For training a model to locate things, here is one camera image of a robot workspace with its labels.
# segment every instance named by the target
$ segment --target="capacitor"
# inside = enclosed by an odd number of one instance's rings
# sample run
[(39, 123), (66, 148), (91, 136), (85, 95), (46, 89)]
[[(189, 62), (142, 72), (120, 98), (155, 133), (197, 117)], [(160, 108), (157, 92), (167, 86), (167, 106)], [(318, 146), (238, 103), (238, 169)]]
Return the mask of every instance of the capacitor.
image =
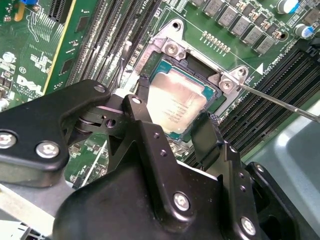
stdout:
[(293, 14), (299, 7), (298, 0), (279, 0), (276, 5), (276, 11), (279, 14)]
[(0, 98), (0, 112), (5, 110), (7, 107), (9, 107), (9, 102), (5, 98)]
[(307, 39), (312, 37), (312, 35), (315, 33), (315, 30), (312, 26), (306, 26), (301, 23), (295, 27), (294, 33), (303, 39)]

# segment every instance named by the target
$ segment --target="blue connector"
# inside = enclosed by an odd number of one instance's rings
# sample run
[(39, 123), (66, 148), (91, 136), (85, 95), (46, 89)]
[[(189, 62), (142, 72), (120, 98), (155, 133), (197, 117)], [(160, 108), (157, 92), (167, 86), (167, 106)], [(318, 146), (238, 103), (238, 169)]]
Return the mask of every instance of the blue connector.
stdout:
[(25, 5), (35, 5), (37, 4), (38, 0), (20, 0)]

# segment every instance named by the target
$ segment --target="ram slot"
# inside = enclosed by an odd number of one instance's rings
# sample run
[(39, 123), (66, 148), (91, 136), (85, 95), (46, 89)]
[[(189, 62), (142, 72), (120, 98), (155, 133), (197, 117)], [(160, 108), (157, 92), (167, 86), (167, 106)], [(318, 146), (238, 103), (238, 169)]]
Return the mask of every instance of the ram slot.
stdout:
[(93, 13), (93, 21), (88, 31), (85, 40), (83, 41), (80, 53), (73, 67), (67, 85), (78, 83), (82, 80), (84, 72), (93, 54), (93, 50), (97, 41), (104, 29), (104, 26), (109, 20), (111, 10), (117, 0), (100, 0), (96, 10)]

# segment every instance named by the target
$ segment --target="blue capacitor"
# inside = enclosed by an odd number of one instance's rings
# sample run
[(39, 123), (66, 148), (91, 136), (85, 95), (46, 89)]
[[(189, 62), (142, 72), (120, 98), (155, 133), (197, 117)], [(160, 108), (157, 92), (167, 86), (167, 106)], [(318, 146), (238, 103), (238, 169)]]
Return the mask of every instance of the blue capacitor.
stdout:
[(276, 5), (276, 11), (279, 14), (293, 14), (299, 8), (298, 0), (280, 0)]

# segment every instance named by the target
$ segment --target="gray metal panel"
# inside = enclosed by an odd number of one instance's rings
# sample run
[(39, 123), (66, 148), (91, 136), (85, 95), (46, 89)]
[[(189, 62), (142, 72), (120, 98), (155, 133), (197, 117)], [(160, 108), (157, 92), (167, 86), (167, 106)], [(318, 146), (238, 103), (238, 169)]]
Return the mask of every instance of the gray metal panel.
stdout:
[[(320, 115), (320, 100), (308, 112)], [(320, 124), (298, 117), (249, 162), (270, 172), (320, 236)]]

